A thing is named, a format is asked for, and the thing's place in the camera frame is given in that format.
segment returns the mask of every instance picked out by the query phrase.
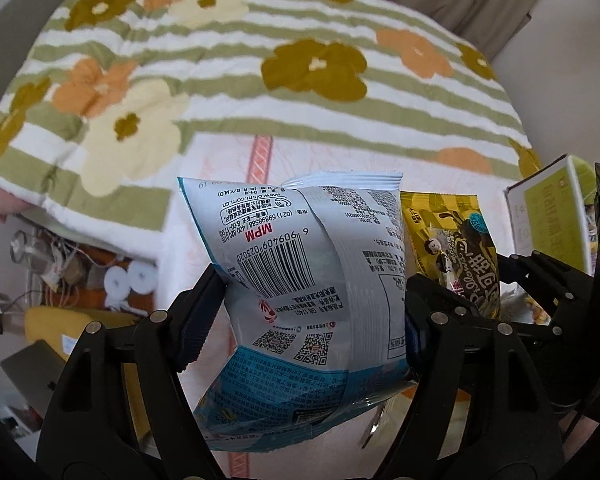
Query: white and blue snack bag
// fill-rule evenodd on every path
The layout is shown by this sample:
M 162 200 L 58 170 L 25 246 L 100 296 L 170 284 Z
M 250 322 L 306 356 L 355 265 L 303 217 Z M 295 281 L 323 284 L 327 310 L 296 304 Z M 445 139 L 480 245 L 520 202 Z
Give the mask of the white and blue snack bag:
M 211 449 L 296 444 L 408 385 L 401 177 L 180 179 L 237 344 L 194 410 Z

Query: cream flower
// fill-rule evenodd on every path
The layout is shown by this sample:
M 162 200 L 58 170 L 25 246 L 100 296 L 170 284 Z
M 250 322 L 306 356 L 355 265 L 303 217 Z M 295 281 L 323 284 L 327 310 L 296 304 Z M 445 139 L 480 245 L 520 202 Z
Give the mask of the cream flower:
M 80 172 L 93 196 L 114 192 L 123 178 L 148 178 L 167 164 L 180 147 L 173 123 L 189 105 L 185 94 L 172 96 L 162 79 L 132 86 L 117 104 L 88 123 L 82 147 L 88 155 Z
M 180 0 L 169 7 L 169 14 L 184 27 L 199 28 L 208 23 L 240 20 L 247 12 L 247 0 Z

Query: snack bag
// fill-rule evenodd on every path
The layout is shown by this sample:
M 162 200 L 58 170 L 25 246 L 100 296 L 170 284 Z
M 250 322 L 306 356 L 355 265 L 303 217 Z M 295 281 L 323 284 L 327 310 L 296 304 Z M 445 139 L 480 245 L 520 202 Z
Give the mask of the snack bag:
M 400 192 L 418 270 L 467 298 L 485 317 L 500 313 L 496 248 L 475 195 Z
M 302 442 L 408 386 L 401 177 L 180 180 L 237 343 L 194 410 L 211 449 Z

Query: laptop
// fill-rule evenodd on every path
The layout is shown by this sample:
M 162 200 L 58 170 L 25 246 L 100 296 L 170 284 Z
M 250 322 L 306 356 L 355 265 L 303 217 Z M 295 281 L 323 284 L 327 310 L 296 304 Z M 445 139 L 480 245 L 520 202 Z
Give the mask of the laptop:
M 40 340 L 7 357 L 0 366 L 29 406 L 44 418 L 64 369 L 64 360 Z

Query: black robotic claw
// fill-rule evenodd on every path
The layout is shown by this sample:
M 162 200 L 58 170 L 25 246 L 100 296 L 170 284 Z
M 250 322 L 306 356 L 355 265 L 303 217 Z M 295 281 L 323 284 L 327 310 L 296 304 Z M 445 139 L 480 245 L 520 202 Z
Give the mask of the black robotic claw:
M 598 232 L 600 239 L 600 165 Z M 595 278 L 545 254 L 498 256 L 552 316 L 549 326 L 505 323 L 417 275 L 407 280 L 409 356 L 419 385 L 375 479 L 600 478 L 600 425 L 564 464 L 557 421 L 576 409 L 600 422 L 600 254 Z M 90 324 L 55 390 L 38 447 L 53 480 L 224 479 L 188 407 L 177 372 L 198 357 L 224 298 L 210 266 L 169 312 L 138 326 Z M 137 367 L 161 460 L 136 441 L 123 364 Z M 471 395 L 458 452 L 438 460 L 456 398 Z

